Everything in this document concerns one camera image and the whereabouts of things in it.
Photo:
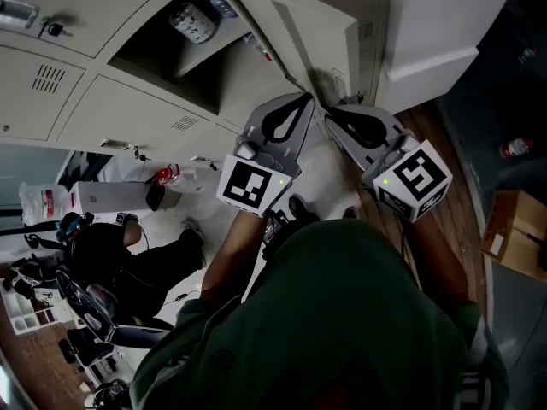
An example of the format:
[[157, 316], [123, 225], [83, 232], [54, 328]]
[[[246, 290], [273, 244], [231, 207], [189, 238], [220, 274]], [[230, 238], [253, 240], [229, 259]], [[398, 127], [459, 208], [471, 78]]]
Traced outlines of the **plastic bottle red label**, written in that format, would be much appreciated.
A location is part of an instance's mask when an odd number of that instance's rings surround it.
[[502, 158], [510, 159], [528, 154], [534, 146], [531, 138], [515, 138], [500, 146]]

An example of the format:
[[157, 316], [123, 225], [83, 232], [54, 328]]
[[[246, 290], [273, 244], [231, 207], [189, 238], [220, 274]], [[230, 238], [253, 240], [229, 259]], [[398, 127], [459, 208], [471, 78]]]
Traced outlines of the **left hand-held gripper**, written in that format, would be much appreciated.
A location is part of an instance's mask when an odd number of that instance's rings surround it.
[[257, 107], [223, 162], [216, 197], [264, 216], [301, 173], [297, 158], [314, 107], [308, 92], [285, 94]]

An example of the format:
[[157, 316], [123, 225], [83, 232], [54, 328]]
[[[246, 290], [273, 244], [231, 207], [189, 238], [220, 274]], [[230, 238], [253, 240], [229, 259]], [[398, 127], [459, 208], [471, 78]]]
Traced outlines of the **small white trash bin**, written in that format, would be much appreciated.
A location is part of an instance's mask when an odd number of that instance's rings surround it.
[[145, 201], [153, 212], [174, 208], [181, 198], [178, 191], [171, 190], [166, 185], [150, 184]]

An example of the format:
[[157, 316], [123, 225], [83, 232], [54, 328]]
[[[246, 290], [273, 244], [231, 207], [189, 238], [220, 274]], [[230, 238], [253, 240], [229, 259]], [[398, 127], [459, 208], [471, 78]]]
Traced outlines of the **black waist recorder box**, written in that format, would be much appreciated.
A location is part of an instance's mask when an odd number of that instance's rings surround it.
[[268, 224], [262, 239], [264, 248], [262, 258], [269, 261], [283, 243], [292, 235], [296, 229], [294, 220], [290, 220], [283, 210], [268, 213]]

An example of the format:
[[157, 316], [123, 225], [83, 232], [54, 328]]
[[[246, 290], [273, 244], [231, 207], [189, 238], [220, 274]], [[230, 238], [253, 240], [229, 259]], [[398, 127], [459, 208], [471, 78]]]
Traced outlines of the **black-framed window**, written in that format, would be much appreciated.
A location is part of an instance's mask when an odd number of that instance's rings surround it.
[[54, 184], [70, 154], [66, 149], [0, 143], [0, 231], [23, 227], [21, 182]]

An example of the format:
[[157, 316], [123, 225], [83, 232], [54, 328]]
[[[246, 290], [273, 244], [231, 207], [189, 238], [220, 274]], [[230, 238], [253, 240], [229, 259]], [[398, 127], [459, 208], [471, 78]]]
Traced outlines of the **person's black left shoe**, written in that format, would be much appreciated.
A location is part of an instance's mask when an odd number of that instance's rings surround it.
[[306, 202], [296, 194], [289, 197], [288, 207], [295, 221], [307, 225], [320, 220], [319, 216], [315, 212], [309, 210]]

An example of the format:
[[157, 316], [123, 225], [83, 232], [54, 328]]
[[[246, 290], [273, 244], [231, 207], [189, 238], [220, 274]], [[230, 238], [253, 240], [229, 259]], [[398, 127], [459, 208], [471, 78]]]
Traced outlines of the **person's left forearm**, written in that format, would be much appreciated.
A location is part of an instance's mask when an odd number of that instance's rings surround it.
[[210, 262], [200, 298], [222, 307], [245, 292], [266, 231], [267, 221], [239, 211], [225, 240]]

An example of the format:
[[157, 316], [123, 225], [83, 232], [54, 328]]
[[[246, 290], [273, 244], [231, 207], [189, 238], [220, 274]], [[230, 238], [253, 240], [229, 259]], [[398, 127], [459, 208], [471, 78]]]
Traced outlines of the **grey black office chair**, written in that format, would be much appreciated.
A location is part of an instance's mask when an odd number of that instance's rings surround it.
[[103, 343], [151, 349], [174, 328], [161, 319], [139, 319], [126, 314], [115, 297], [99, 284], [84, 290], [62, 270], [56, 270], [56, 282], [74, 313]]

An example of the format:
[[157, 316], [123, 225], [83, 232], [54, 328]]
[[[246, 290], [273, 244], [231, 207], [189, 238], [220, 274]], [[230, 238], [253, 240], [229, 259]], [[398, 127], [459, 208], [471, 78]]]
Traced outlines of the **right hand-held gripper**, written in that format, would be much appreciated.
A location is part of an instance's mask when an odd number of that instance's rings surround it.
[[[378, 111], [340, 105], [327, 112], [326, 127], [346, 155], [362, 171], [368, 169], [362, 182], [376, 200], [413, 223], [445, 197], [452, 173], [430, 141], [418, 141], [409, 130], [402, 133], [393, 116], [379, 117]], [[399, 134], [381, 155], [380, 147], [364, 147], [387, 145]]]

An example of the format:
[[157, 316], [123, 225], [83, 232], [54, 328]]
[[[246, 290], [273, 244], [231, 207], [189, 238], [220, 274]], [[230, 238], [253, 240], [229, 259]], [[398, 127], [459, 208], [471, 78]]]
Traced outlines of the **large white rectangular unit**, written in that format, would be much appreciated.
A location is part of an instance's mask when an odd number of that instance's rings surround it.
[[398, 113], [447, 93], [507, 0], [391, 0], [376, 105]]

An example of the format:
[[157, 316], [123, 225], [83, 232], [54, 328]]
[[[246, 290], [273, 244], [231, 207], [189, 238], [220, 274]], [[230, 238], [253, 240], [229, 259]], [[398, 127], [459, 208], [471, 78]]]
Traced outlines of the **person's right forearm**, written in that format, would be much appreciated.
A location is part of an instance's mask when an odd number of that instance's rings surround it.
[[468, 279], [437, 221], [427, 213], [407, 228], [422, 290], [444, 311], [469, 301]]

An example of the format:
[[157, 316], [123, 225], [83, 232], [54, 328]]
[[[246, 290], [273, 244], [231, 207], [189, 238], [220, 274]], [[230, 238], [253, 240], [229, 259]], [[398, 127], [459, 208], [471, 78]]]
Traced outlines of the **person's green shirt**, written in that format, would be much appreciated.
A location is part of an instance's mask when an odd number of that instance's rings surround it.
[[444, 311], [361, 220], [289, 238], [246, 299], [201, 299], [143, 359], [133, 410], [505, 410], [478, 306]]

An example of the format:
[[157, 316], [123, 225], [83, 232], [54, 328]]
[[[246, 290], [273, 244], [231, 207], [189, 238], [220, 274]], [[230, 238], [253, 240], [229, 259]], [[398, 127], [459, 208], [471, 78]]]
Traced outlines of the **white cubby organizer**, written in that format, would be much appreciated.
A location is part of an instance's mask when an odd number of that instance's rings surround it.
[[36, 289], [27, 299], [14, 289], [0, 287], [3, 305], [16, 335], [34, 332], [60, 322], [57, 290]]

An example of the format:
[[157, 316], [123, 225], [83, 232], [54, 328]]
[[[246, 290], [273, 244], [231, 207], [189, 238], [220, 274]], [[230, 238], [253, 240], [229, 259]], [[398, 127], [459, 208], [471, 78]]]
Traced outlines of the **grey metal locker door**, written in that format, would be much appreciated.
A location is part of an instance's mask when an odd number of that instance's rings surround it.
[[170, 155], [208, 125], [208, 120], [184, 108], [99, 75], [57, 142], [92, 152], [136, 147], [159, 157]]
[[222, 169], [226, 155], [233, 152], [236, 140], [241, 133], [239, 128], [224, 121], [211, 126], [208, 131], [209, 146], [207, 150], [211, 170], [219, 172]]
[[321, 0], [228, 0], [285, 78], [327, 106], [359, 93], [357, 20]]

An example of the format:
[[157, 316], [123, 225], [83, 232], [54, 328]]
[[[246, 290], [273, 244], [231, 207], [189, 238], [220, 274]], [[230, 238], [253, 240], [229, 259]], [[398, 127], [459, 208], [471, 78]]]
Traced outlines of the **translucent patterned jar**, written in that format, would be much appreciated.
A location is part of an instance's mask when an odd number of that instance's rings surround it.
[[182, 3], [169, 24], [193, 44], [206, 43], [217, 32], [217, 25], [193, 3]]

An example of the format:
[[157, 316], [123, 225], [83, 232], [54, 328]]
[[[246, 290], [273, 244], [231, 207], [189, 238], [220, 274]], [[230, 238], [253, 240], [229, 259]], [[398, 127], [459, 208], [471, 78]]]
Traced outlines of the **small red white packet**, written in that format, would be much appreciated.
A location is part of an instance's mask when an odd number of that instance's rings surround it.
[[248, 32], [243, 36], [244, 42], [251, 47], [256, 53], [264, 57], [268, 62], [272, 62], [271, 56], [268, 54], [266, 48], [262, 43], [257, 39], [257, 37], [252, 33]]

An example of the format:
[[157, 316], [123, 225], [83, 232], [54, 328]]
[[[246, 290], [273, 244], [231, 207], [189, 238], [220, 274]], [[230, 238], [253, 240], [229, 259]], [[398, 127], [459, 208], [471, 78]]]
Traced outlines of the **brown cardboard box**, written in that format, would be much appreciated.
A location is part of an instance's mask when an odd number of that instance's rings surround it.
[[547, 283], [547, 206], [522, 190], [496, 192], [481, 252], [501, 266]]

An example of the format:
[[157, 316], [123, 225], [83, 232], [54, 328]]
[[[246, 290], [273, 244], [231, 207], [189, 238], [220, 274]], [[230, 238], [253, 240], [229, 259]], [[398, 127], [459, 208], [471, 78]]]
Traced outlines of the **beige metal locker cabinet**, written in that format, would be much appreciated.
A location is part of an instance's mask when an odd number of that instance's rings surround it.
[[[389, 0], [321, 1], [357, 20], [359, 93], [338, 103], [373, 103]], [[217, 25], [206, 43], [193, 44], [169, 24], [182, 3], [193, 3]], [[197, 114], [209, 125], [167, 156], [152, 157], [136, 147], [98, 153], [209, 162], [208, 131], [214, 123], [242, 131], [262, 103], [306, 91], [244, 42], [246, 33], [255, 33], [230, 5], [238, 18], [223, 18], [209, 0], [0, 0], [0, 144], [90, 151], [57, 139], [101, 75]], [[331, 107], [307, 92], [317, 108]]]

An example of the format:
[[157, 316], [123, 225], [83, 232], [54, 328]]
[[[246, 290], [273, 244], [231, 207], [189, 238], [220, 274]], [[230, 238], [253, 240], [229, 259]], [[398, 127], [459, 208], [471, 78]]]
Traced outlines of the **clear water jug red label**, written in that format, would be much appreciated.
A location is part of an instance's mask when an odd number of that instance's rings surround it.
[[19, 187], [22, 221], [27, 226], [59, 221], [71, 209], [69, 192], [59, 184], [29, 185]]

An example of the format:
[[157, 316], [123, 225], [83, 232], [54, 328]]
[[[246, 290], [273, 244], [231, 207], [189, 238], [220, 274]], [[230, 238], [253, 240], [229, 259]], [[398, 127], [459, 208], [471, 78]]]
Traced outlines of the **clear water jug red cap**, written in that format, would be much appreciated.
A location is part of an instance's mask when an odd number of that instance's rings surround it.
[[203, 178], [194, 167], [170, 163], [155, 173], [155, 184], [181, 194], [198, 194], [204, 190]]

